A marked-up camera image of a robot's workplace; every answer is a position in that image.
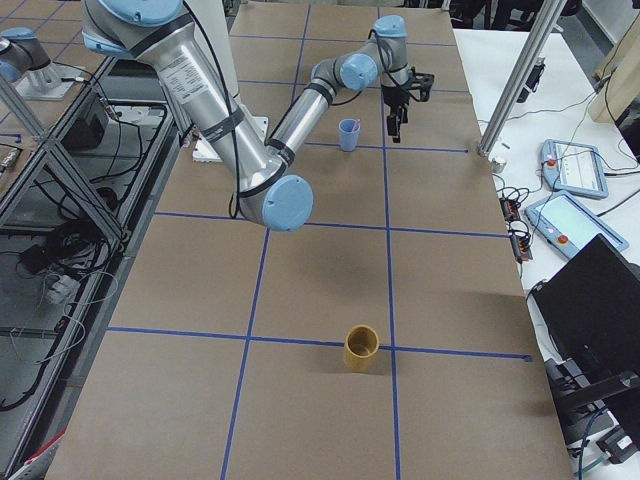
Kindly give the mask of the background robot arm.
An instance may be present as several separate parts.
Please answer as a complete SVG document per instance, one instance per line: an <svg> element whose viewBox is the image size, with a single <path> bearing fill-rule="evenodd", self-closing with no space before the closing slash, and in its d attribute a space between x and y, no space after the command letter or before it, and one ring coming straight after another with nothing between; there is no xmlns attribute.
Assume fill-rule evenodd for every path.
<svg viewBox="0 0 640 480"><path fill-rule="evenodd" d="M35 33L26 27L1 32L1 76L26 100L62 100L76 81L68 67L52 62Z"/></svg>

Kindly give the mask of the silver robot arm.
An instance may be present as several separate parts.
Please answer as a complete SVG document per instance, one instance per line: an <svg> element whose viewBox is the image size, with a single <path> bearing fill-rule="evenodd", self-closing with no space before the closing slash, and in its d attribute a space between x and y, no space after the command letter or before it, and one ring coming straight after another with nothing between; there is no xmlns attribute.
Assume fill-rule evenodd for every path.
<svg viewBox="0 0 640 480"><path fill-rule="evenodd" d="M311 186L287 170L342 89L360 93L380 82L390 109L387 132L400 142L410 102L428 101L435 80L410 65L404 19L381 17L360 49L313 68L309 83L262 140L249 111L229 92L215 52L205 53L197 44L200 26L183 2L86 1L83 14L86 47L152 67L234 175L239 212L274 231L294 231L312 212Z"/></svg>

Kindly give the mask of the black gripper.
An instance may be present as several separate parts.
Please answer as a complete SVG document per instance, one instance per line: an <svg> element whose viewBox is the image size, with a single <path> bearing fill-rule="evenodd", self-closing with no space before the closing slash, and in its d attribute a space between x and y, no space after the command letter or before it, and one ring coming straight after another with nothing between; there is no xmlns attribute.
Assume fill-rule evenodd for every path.
<svg viewBox="0 0 640 480"><path fill-rule="evenodd" d="M433 74L417 72L415 69L385 73L381 77L383 101L389 108L387 133L394 143L401 142L401 127L408 122L410 101L427 102L433 85Z"/></svg>

